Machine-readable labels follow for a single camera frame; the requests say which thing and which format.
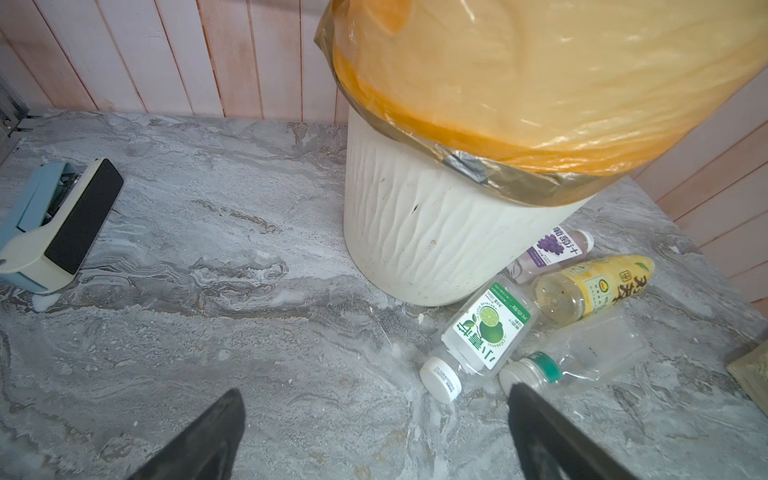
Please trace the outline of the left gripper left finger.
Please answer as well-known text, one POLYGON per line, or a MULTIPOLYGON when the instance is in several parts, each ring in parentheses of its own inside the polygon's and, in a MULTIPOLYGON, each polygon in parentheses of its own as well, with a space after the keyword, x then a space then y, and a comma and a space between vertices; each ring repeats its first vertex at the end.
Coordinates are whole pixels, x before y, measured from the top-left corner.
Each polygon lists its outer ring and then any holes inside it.
POLYGON ((128 479, 230 479, 246 410, 232 388, 128 479))

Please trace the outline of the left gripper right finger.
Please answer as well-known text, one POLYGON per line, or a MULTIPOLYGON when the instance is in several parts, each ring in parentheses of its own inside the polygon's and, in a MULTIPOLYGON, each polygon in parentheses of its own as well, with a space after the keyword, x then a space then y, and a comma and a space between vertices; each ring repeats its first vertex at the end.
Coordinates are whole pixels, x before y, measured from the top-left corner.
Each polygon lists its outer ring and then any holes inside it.
POLYGON ((531 387, 514 385, 508 407, 509 428, 525 478, 634 478, 531 387))

